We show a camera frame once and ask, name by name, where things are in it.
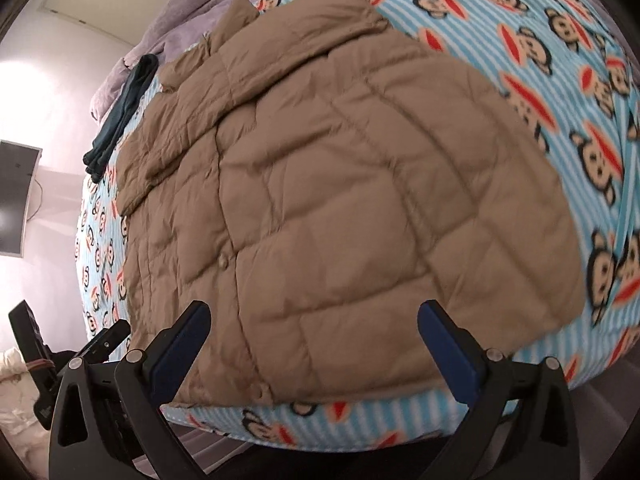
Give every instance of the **tv screen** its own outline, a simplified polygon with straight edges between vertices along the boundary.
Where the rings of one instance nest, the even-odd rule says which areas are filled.
[[[22,257],[39,148],[0,140],[0,255]]]

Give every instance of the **quilted jacket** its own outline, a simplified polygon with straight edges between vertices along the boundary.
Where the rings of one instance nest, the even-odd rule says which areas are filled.
[[[568,204],[522,120],[366,0],[236,0],[159,77],[117,205],[132,348],[192,300],[212,309],[177,404],[438,386],[428,298],[505,353],[581,313]]]

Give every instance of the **mattress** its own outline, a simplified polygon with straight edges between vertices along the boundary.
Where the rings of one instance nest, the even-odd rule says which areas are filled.
[[[268,12],[288,1],[259,0],[256,6]],[[537,363],[555,355],[572,388],[599,375],[640,335],[640,161],[638,136],[632,134],[638,90],[624,51],[597,10],[582,0],[370,2],[428,48],[481,70],[523,118],[535,121],[532,133],[559,173],[580,235],[589,299],[578,319],[514,358]],[[122,141],[159,91],[155,79]],[[114,206],[119,148],[104,179],[87,180],[83,190],[76,257],[89,336],[128,317],[122,276],[127,224]],[[128,342],[112,359],[127,348]],[[430,390],[402,399],[164,407],[163,413],[177,424],[248,442],[346,452],[451,434],[465,410],[448,391]]]

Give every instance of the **metal screw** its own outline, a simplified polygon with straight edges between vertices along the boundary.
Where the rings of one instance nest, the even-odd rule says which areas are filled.
[[[504,359],[504,354],[497,348],[489,348],[486,351],[486,356],[489,361],[493,361],[494,363],[497,363],[498,361],[502,361],[502,359]]]
[[[142,350],[138,350],[137,348],[127,354],[127,361],[130,363],[137,363],[140,359],[142,359]]]
[[[558,361],[558,359],[556,359],[555,357],[547,357],[545,359],[545,365],[552,370],[558,370],[558,368],[560,367],[560,361]]]
[[[79,367],[82,366],[82,359],[79,357],[74,357],[69,361],[69,368],[72,370],[78,370]]]

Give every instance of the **cable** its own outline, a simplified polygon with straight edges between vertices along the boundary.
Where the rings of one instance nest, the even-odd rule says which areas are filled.
[[[34,216],[36,216],[38,214],[38,211],[40,211],[40,208],[42,207],[42,197],[44,195],[44,190],[42,189],[42,186],[40,185],[40,183],[37,181],[37,179],[33,179],[33,181],[38,184],[38,187],[40,188],[40,205],[38,206],[38,208],[36,209],[36,211],[29,217],[27,218],[27,222],[29,220],[31,220]]]

